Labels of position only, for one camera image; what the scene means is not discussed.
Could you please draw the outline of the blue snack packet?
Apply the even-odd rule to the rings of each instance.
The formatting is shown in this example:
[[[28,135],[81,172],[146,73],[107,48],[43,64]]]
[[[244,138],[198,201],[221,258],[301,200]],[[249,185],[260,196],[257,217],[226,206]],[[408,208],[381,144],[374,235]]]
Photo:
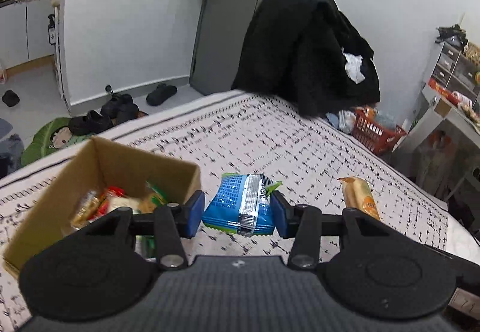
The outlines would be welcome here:
[[[222,174],[221,184],[203,213],[203,224],[247,237],[274,231],[270,197],[281,186],[264,174]]]

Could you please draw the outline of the red candy bar wrapper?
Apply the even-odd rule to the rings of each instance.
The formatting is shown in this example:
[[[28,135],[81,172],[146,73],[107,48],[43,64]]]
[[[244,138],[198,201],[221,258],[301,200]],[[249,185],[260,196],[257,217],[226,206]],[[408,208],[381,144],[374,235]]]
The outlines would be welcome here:
[[[103,216],[107,214],[109,199],[115,196],[124,197],[125,191],[120,187],[109,186],[101,195],[99,199],[99,205],[96,210],[97,216]]]

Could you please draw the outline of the green snack packet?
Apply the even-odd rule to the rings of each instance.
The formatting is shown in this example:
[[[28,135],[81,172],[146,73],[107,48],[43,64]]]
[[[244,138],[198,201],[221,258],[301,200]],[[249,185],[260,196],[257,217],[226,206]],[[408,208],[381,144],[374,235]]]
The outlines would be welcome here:
[[[155,206],[168,204],[168,198],[166,197],[166,194],[164,194],[164,192],[157,187],[157,185],[154,185],[150,182],[146,182],[145,185],[147,190],[147,200],[151,202],[151,204]]]

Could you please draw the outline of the patterned white bed mat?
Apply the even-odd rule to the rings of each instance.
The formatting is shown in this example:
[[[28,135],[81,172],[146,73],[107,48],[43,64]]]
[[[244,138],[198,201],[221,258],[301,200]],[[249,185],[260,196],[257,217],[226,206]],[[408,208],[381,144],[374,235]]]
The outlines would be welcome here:
[[[338,178],[358,177],[373,192],[382,221],[421,244],[446,250],[448,214],[385,161],[321,118],[305,119],[288,103],[237,91],[215,94],[176,109],[127,122],[102,135],[119,144],[196,163],[206,204],[224,173],[260,172],[281,181],[293,205],[316,205],[327,214],[344,207]],[[72,145],[1,181],[1,257],[42,192],[83,148]],[[227,235],[203,224],[182,240],[189,261],[197,254],[287,256],[291,239]],[[16,280],[1,267],[1,331],[30,317]]]

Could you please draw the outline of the orange biscuit snack pack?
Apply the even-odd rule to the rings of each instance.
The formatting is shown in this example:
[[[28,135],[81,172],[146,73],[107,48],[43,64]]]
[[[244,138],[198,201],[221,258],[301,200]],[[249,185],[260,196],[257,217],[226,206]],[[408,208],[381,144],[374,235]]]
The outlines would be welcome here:
[[[368,183],[358,177],[339,178],[343,191],[343,199],[347,208],[356,208],[365,214],[381,220],[377,205]]]

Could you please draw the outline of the cream long snack pack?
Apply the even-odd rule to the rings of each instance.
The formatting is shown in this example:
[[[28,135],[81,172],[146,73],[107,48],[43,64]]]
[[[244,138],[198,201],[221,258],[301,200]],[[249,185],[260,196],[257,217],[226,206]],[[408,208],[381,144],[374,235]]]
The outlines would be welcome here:
[[[134,214],[139,214],[140,202],[137,198],[115,196],[109,199],[107,212],[110,213],[117,208],[131,208]]]

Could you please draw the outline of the black slipper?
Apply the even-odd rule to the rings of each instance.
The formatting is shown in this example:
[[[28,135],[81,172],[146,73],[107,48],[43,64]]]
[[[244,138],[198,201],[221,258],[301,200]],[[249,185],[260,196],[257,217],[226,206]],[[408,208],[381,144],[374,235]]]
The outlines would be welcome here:
[[[150,106],[160,106],[166,100],[177,94],[177,87],[171,84],[160,83],[146,97],[146,103]]]

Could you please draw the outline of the red plastic basket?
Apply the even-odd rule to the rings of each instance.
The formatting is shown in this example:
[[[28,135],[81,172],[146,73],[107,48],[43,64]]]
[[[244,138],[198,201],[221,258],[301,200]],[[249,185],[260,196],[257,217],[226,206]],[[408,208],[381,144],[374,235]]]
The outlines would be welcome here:
[[[399,140],[407,135],[407,132],[398,125],[394,130],[381,126],[368,116],[365,109],[357,108],[355,116],[352,136],[376,156],[391,152]]]

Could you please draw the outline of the black shoes pile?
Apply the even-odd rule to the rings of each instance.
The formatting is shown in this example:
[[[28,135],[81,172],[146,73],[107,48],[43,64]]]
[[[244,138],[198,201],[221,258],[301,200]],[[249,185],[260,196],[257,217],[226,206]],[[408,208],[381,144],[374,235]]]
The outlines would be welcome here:
[[[121,123],[137,118],[138,106],[129,94],[113,94],[98,113],[90,110],[86,115],[71,118],[68,128],[74,136],[100,134]]]

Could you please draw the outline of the brown cardboard box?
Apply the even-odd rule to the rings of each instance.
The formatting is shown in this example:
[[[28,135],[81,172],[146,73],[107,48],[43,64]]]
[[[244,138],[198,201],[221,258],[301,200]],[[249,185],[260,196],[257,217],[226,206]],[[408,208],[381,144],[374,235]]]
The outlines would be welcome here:
[[[194,163],[93,138],[49,180],[13,194],[16,211],[5,222],[16,228],[3,266],[18,277],[32,256],[117,208],[115,198],[141,201],[159,192],[165,202],[183,204],[200,188]]]

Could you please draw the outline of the green cartoon floor mat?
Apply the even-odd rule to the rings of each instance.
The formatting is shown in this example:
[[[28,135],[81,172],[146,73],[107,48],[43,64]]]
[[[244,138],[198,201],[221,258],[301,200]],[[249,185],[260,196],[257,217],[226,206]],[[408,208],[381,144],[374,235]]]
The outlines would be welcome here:
[[[20,166],[28,166],[34,161],[72,145],[80,144],[93,136],[92,133],[83,136],[73,135],[68,127],[69,122],[70,118],[55,118],[41,127],[32,137],[31,144],[24,150]]]

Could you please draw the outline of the white desk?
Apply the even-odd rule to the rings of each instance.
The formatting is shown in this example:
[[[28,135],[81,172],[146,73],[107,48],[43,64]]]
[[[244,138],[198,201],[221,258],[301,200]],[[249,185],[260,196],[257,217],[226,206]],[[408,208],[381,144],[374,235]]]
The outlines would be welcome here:
[[[479,127],[440,93],[425,85],[408,134],[393,151],[392,163],[424,191],[446,201],[469,183],[479,189]]]

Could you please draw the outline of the black coat on chair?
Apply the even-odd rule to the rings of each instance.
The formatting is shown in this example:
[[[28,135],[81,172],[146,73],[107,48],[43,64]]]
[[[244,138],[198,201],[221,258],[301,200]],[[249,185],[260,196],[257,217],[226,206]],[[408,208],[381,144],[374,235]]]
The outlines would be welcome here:
[[[373,52],[334,0],[262,0],[232,87],[281,97],[307,118],[376,105]]]

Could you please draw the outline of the grey drawer organizer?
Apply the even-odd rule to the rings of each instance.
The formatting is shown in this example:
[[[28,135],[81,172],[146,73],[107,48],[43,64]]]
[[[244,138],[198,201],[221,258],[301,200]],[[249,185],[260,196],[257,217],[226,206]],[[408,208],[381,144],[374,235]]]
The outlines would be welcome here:
[[[473,103],[479,99],[479,67],[448,43],[434,45],[425,70],[425,82],[431,79],[448,91],[458,91]]]

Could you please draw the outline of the grey door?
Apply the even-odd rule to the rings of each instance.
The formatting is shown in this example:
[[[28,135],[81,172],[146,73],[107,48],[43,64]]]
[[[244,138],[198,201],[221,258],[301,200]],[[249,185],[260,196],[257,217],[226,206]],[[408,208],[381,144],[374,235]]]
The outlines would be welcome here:
[[[247,27],[262,0],[203,0],[193,49],[191,86],[203,95],[228,91]]]

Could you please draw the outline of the black sock on floor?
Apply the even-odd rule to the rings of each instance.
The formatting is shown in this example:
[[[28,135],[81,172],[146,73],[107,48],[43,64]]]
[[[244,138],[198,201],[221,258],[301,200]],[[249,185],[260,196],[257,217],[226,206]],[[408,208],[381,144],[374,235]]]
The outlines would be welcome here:
[[[2,102],[9,108],[15,107],[19,103],[19,96],[12,90],[7,90],[2,96]]]

